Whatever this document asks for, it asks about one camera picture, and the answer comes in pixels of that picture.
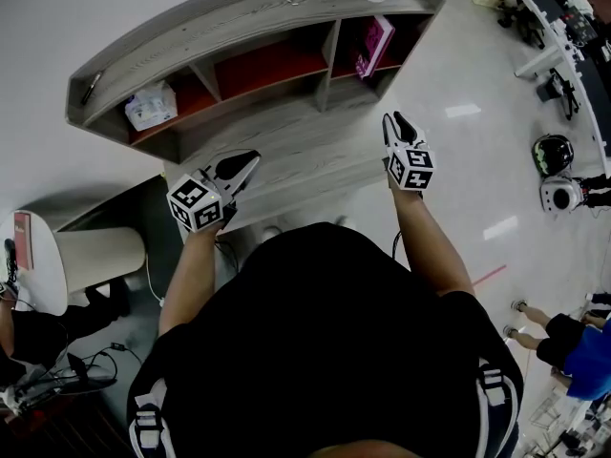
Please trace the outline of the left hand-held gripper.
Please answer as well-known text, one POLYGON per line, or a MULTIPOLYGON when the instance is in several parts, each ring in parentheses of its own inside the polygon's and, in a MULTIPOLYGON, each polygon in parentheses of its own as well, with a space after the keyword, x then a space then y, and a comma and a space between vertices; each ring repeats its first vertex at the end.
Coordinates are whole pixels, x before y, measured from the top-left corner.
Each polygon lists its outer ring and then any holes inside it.
POLYGON ((236 197, 255 175, 260 160, 256 150, 230 151, 183 175, 166 195, 172 217, 190 233, 218 223, 224 228, 236 215, 236 197))

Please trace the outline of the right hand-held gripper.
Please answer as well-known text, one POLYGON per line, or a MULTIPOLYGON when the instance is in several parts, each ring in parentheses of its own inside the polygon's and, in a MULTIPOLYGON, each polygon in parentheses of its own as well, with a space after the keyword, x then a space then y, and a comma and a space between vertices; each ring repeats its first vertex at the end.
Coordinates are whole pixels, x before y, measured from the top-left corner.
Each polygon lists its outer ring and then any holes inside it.
POLYGON ((399 111, 384 113, 385 169, 404 191, 426 191, 436 168, 425 132, 399 111))

